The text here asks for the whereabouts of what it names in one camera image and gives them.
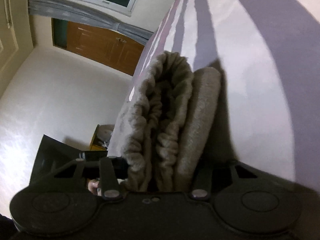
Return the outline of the person's hand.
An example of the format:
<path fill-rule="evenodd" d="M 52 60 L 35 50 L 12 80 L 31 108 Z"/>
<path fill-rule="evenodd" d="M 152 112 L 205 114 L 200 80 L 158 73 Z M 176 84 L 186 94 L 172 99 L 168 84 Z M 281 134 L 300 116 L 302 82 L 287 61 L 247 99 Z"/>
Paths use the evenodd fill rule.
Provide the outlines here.
<path fill-rule="evenodd" d="M 101 197 L 101 186 L 100 186 L 99 180 L 97 179 L 88 180 L 87 188 L 95 196 Z"/>

